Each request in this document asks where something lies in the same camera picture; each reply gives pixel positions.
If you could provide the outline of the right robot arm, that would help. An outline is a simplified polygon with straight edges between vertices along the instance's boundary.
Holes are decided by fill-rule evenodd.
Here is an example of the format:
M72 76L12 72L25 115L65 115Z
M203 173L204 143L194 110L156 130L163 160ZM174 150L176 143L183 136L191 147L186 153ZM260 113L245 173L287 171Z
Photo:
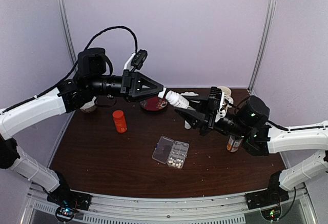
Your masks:
M315 149L316 152L299 164L274 173L263 200L274 204L283 193L320 173L327 172L327 121L304 126L282 127L269 121L269 108L256 96L242 101L233 114L233 100L222 92L208 97L178 94L169 101L201 135L215 130L242 140L242 147L253 156L267 156L284 151Z

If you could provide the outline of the small white pill bottle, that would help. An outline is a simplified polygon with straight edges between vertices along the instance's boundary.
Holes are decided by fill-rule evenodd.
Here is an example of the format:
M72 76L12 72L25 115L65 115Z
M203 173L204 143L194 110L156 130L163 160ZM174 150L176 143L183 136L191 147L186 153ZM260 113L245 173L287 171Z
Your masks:
M189 101L183 97L181 94L174 92L174 91L169 91L165 99L168 101L168 103L175 107L175 108L183 108L187 109L189 106Z

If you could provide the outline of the clear plastic pill organizer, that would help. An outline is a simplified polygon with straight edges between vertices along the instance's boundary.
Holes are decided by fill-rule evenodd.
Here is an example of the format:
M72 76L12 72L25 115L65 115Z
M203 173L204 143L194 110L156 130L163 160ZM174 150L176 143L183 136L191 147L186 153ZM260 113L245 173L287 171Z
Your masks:
M173 150L185 150L188 155L189 144L161 136L152 154L152 159L158 163L167 165L168 157Z

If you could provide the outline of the orange pill bottle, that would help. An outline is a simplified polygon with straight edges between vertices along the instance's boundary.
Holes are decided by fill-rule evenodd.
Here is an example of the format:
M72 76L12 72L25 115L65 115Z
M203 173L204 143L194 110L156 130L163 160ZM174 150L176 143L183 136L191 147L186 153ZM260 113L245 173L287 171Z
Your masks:
M125 133L127 131L127 124L125 114L122 110L116 110L112 114L115 127L118 133Z

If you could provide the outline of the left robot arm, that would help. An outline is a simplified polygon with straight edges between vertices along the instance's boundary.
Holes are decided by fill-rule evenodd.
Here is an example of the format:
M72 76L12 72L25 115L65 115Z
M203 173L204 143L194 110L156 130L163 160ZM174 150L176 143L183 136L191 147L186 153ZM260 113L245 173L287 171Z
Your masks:
M113 70L105 49L86 49L78 54L78 70L72 79L61 80L42 94L1 109L1 168L40 185L59 205L70 205L75 199L64 177L25 153L14 135L47 118L80 109L98 96L121 97L127 102L163 97L165 87L139 72L147 55L145 50L132 54L123 74L116 76L105 74Z

